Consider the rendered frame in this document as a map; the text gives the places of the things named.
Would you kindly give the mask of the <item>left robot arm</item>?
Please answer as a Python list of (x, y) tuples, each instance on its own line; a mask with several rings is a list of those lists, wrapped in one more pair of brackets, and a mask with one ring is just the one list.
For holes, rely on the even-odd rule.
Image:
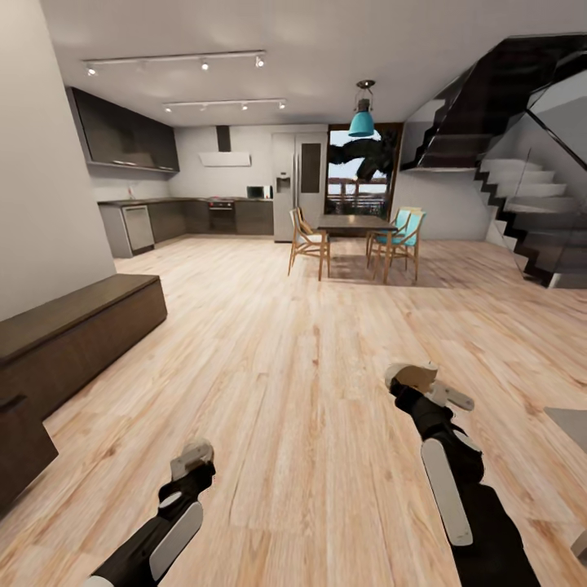
[(203, 522), (197, 493), (212, 484), (216, 470), (212, 461), (192, 470), (187, 466), (209, 451), (208, 444), (200, 444), (170, 461), (172, 481), (160, 489), (156, 518), (149, 519), (78, 587), (159, 585)]

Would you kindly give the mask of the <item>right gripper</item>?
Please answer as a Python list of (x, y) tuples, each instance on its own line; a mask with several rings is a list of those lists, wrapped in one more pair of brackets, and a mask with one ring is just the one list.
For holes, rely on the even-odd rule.
[(410, 413), (416, 428), (417, 419), (422, 417), (424, 413), (442, 414), (442, 416), (448, 419), (448, 422), (451, 422), (451, 418), (454, 416), (450, 408), (443, 408), (435, 404), (435, 402), (431, 402), (430, 399), (425, 397), (425, 394), (422, 394), (409, 385), (400, 384), (395, 377), (391, 380), (390, 393), (395, 397), (395, 406), (400, 408), (400, 410), (404, 410), (404, 412)]

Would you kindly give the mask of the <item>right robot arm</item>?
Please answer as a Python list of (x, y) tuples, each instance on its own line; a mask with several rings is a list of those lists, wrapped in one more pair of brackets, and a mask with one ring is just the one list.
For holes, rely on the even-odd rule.
[(541, 587), (516, 525), (494, 488), (483, 485), (482, 450), (451, 423), (452, 402), (474, 411), (475, 402), (442, 381), (422, 394), (393, 377), (391, 395), (410, 413), (421, 435), (421, 457), (451, 545), (461, 587)]

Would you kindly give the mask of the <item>pillar candle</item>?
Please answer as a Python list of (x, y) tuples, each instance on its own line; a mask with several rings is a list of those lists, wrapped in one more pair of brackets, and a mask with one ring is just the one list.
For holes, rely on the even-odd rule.
[(195, 461), (192, 464), (190, 464), (189, 466), (187, 466), (187, 470), (195, 469), (195, 467), (200, 466), (201, 464), (203, 464), (203, 462), (205, 462), (207, 464), (207, 461), (214, 460), (214, 448), (213, 448), (213, 445), (207, 439), (194, 439), (193, 441), (190, 441), (183, 448), (182, 453), (187, 452), (189, 450), (192, 450), (193, 448), (195, 448), (196, 446), (199, 446), (200, 444), (208, 444), (210, 446), (209, 454), (206, 454), (201, 459), (198, 459), (198, 461)]
[(432, 362), (431, 360), (423, 360), (421, 362), (420, 368), (424, 368), (430, 374), (433, 382), (436, 382), (435, 378), (439, 367), (435, 362)]
[(393, 377), (400, 384), (409, 385), (422, 394), (430, 392), (430, 384), (433, 382), (430, 374), (417, 364), (395, 363), (387, 368), (386, 374), (384, 375), (384, 382), (389, 392)]

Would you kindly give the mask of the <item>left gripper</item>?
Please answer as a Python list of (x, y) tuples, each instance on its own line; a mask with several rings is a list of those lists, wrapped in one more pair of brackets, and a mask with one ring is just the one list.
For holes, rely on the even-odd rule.
[(170, 492), (173, 492), (177, 487), (190, 484), (196, 489), (196, 492), (202, 492), (212, 484), (212, 478), (216, 474), (214, 464), (212, 461), (207, 461), (207, 464), (203, 462), (195, 469), (189, 470), (188, 474), (185, 474), (181, 479), (172, 480), (166, 485), (163, 485), (159, 492), (161, 502)]

